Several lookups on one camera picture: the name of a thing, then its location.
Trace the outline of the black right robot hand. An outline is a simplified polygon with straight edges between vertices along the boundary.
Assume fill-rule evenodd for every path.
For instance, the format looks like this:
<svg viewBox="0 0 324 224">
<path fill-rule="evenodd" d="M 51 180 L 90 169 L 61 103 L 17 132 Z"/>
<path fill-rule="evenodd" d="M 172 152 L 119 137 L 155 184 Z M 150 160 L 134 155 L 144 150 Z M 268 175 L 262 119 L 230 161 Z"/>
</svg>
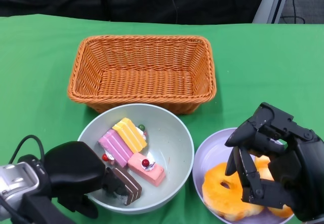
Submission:
<svg viewBox="0 0 324 224">
<path fill-rule="evenodd" d="M 323 140 L 313 130 L 263 102 L 225 144 L 225 174 L 238 174 L 242 201 L 286 205 L 303 223 L 323 223 Z"/>
</svg>

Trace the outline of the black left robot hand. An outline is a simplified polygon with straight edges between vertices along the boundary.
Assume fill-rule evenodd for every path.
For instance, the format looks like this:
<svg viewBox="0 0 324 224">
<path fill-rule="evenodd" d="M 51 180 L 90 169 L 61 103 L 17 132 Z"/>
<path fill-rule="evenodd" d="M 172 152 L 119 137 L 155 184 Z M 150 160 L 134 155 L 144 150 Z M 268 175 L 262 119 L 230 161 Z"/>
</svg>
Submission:
<svg viewBox="0 0 324 224">
<path fill-rule="evenodd" d="M 82 141 L 70 141 L 48 151 L 44 167 L 52 197 L 71 212 L 77 211 L 88 218 L 96 219 L 98 210 L 86 194 L 103 189 L 124 200 L 129 196 L 125 184 Z"/>
</svg>

